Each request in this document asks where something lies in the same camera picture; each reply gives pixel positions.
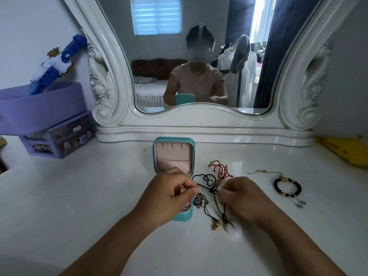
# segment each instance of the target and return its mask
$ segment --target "white bed sheet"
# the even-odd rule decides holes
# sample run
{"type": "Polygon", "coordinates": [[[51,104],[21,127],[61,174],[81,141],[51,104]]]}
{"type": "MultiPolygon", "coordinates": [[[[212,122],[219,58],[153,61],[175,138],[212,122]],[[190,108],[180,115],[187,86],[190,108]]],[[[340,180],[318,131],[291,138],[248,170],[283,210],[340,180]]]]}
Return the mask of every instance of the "white bed sheet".
{"type": "Polygon", "coordinates": [[[163,94],[168,80],[158,80],[153,83],[135,83],[136,106],[138,107],[163,107],[163,94]]]}

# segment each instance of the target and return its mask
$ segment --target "carved mirror frame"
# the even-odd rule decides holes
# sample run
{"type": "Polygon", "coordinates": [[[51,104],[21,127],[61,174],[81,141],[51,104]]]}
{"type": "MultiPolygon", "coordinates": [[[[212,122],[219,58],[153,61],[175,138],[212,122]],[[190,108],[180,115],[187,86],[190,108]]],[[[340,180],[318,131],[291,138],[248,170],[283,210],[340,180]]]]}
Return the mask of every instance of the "carved mirror frame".
{"type": "Polygon", "coordinates": [[[196,142],[309,146],[320,118],[316,98],[326,81],[335,31],[359,0],[322,0],[294,40],[274,83],[272,107],[259,116],[197,103],[144,114],[134,105],[130,66],[96,0],[64,0],[88,40],[92,110],[99,141],[191,137],[196,142]]]}

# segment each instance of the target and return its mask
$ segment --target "red cord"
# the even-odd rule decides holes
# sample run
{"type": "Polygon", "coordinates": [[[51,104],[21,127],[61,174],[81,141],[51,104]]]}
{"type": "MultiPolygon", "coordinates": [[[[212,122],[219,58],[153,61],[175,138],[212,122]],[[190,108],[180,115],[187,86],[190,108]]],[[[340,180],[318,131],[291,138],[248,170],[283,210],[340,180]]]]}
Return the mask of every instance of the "red cord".
{"type": "Polygon", "coordinates": [[[214,167],[214,172],[216,172],[216,167],[218,167],[218,179],[225,179],[227,177],[234,177],[233,175],[230,175],[228,172],[228,166],[224,166],[223,164],[221,164],[219,161],[213,161],[211,162],[208,167],[214,167]]]}

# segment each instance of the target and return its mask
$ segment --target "window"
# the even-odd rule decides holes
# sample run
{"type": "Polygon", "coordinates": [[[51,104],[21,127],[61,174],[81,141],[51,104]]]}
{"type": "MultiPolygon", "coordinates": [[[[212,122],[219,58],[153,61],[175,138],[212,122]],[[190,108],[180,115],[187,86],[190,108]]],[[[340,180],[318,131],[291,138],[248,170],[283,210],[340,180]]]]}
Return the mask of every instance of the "window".
{"type": "Polygon", "coordinates": [[[135,35],[180,34],[181,0],[131,0],[135,35]]]}
{"type": "Polygon", "coordinates": [[[250,34],[251,43],[267,41],[276,0],[256,0],[250,34]]]}

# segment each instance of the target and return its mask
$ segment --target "white sticker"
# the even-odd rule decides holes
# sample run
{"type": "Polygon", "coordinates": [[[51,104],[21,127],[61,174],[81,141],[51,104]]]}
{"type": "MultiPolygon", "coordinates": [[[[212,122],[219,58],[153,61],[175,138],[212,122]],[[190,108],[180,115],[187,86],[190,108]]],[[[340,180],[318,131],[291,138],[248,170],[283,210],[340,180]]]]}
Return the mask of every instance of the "white sticker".
{"type": "Polygon", "coordinates": [[[82,128],[81,126],[75,127],[75,128],[73,129],[73,132],[79,131],[81,128],[82,128]]]}

